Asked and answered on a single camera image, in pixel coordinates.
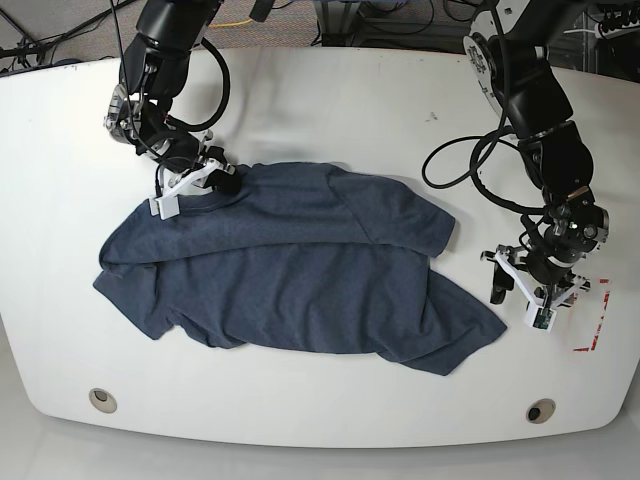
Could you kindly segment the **dark blue T-shirt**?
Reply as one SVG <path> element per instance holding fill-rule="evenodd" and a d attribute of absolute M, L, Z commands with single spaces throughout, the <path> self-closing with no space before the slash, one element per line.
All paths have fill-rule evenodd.
<path fill-rule="evenodd" d="M 455 219 L 404 183 L 320 163 L 240 166 L 240 191 L 139 205 L 104 243 L 94 286 L 151 339 L 181 328 L 246 344 L 375 354 L 445 376 L 502 320 L 430 263 Z"/>

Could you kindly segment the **red tape rectangle marking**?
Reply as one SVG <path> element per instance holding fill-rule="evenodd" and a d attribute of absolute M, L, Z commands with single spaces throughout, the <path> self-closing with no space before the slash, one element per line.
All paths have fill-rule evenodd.
<path fill-rule="evenodd" d="M 596 348 L 606 316 L 612 280 L 591 281 L 590 289 L 580 290 L 570 309 L 569 347 L 574 353 L 588 353 Z"/>

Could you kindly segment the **black tripod stand legs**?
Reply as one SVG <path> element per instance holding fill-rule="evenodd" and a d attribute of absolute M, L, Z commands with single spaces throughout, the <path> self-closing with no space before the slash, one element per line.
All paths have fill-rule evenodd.
<path fill-rule="evenodd" d="M 115 12 L 127 8 L 135 3 L 136 0 L 117 1 L 114 3 L 113 8 L 108 8 L 65 32 L 40 39 L 34 38 L 5 9 L 1 9 L 1 19 L 20 35 L 20 40 L 14 48 L 1 49 L 1 59 L 20 59 L 22 62 L 25 62 L 27 57 L 35 56 L 39 61 L 42 61 L 50 51 L 55 50 L 61 44 L 81 35 L 93 32 Z"/>

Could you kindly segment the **white power strip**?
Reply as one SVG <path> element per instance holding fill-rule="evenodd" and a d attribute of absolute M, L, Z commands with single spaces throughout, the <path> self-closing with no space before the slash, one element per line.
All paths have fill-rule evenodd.
<path fill-rule="evenodd" d="M 599 39 L 610 40 L 639 30 L 639 19 L 629 16 L 606 17 L 595 28 Z"/>

